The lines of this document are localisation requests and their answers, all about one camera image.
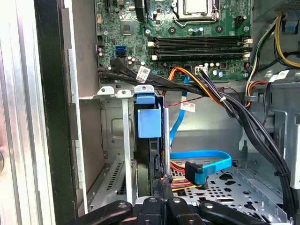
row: green circuit board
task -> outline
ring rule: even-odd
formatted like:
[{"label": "green circuit board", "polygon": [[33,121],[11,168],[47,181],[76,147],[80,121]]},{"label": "green circuit board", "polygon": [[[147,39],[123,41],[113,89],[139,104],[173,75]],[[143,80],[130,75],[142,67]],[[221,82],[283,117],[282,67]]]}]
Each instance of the green circuit board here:
[{"label": "green circuit board", "polygon": [[[229,60],[180,60],[180,61],[153,61],[148,55],[147,38],[145,30],[150,30],[150,36],[162,38],[175,37],[211,37],[211,36],[250,36],[250,2],[251,0],[219,0],[220,17],[214,23],[199,23],[187,25],[184,28],[173,22],[174,12],[171,8],[172,0],[149,0],[149,15],[154,10],[157,11],[155,20],[148,19],[141,23],[136,18],[133,0],[117,0],[116,4],[112,2],[110,12],[105,7],[105,0],[96,0],[96,21],[97,21],[97,39],[98,45],[103,45],[104,55],[98,56],[98,64],[105,68],[110,66],[110,58],[115,57],[115,46],[125,45],[127,47],[127,56],[135,58],[135,63],[130,67],[138,71],[141,62],[150,68],[153,73],[167,77],[170,68],[173,66],[190,65],[192,71],[195,67],[213,63],[214,66],[207,67],[207,73],[212,80],[243,80],[247,79],[247,70],[245,63],[247,59],[229,59]],[[245,21],[238,28],[235,27],[235,18],[243,16]],[[176,32],[169,33],[169,28],[174,27]],[[203,27],[203,32],[191,33],[189,30]],[[183,81],[183,74],[176,74],[176,81]],[[112,80],[101,79],[102,83],[111,83]]]}]

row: motherboard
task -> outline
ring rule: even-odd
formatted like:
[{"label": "motherboard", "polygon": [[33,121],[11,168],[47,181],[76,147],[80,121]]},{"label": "motherboard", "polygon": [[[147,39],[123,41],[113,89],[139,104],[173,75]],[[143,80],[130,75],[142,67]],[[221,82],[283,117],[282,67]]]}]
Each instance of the motherboard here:
[{"label": "motherboard", "polygon": [[96,0],[98,65],[113,70],[110,59],[120,57],[135,71],[142,65],[164,77],[179,66],[196,75],[201,69],[212,80],[247,79],[250,2]]}]

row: cpu socket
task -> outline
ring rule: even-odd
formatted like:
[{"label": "cpu socket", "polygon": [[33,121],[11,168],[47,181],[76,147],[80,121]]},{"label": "cpu socket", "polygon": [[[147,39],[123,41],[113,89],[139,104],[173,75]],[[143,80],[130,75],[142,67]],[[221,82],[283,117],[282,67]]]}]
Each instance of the cpu socket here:
[{"label": "cpu socket", "polygon": [[220,17],[219,0],[173,0],[172,8],[176,14],[174,22],[181,27],[188,23],[215,22]]}]

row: cable tie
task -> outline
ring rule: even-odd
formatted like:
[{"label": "cable tie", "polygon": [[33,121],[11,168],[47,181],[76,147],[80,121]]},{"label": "cable tie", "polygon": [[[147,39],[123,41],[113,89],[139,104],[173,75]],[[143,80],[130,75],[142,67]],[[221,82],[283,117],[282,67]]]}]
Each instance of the cable tie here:
[{"label": "cable tie", "polygon": [[220,102],[223,102],[224,100],[226,100],[226,97],[223,96],[221,99],[220,99]]},{"label": "cable tie", "polygon": [[289,177],[290,173],[289,172],[285,172],[285,173],[274,172],[274,175],[277,177]]}]

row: sata port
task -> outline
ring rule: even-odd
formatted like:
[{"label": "sata port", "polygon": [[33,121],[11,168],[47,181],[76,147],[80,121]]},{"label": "sata port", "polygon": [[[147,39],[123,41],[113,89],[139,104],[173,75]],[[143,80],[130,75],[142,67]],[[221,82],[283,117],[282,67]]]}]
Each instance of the sata port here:
[{"label": "sata port", "polygon": [[126,57],[126,52],[116,52],[117,57]]},{"label": "sata port", "polygon": [[126,52],[127,48],[125,45],[119,45],[119,46],[115,46],[115,51],[116,52]]}]

